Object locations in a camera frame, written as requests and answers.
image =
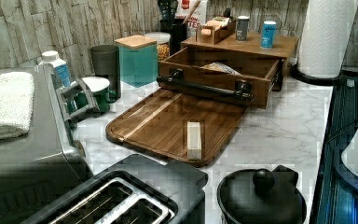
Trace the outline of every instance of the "green mug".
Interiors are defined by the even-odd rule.
[[[83,77],[83,81],[89,86],[89,89],[92,92],[93,97],[97,101],[100,112],[104,113],[109,111],[110,105],[116,101],[117,95],[115,91],[109,90],[109,80],[104,77]],[[75,97],[77,108],[87,104],[86,94],[81,91]]]

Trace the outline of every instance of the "black canister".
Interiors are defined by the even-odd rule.
[[[236,40],[244,41],[248,35],[249,17],[239,16],[237,18]]]
[[[115,45],[99,45],[92,47],[90,54],[95,76],[107,78],[110,82],[109,90],[116,93],[116,99],[120,98],[121,87],[118,47]]]
[[[297,172],[281,165],[272,172],[240,170],[226,176],[217,189],[224,223],[303,223],[307,205],[297,180]]]
[[[184,19],[175,19],[173,23],[159,21],[160,31],[171,35],[171,55],[179,51],[182,41],[187,39],[187,23],[183,24],[183,22]]]

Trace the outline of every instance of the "wooden drawer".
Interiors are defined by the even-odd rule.
[[[282,62],[283,60],[266,55],[187,46],[167,60],[158,62],[158,82],[161,88],[167,90],[209,97],[235,105],[265,108],[273,85],[282,83]],[[240,74],[202,68],[210,63],[225,64]],[[169,78],[174,73],[181,75]]]

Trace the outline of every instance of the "striped towel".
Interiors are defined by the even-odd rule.
[[[34,101],[34,77],[12,72],[0,75],[0,139],[28,133]]]

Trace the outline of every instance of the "blue can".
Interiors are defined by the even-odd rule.
[[[263,49],[272,48],[276,29],[277,29],[277,23],[275,21],[264,22],[263,33],[261,35],[261,48]]]

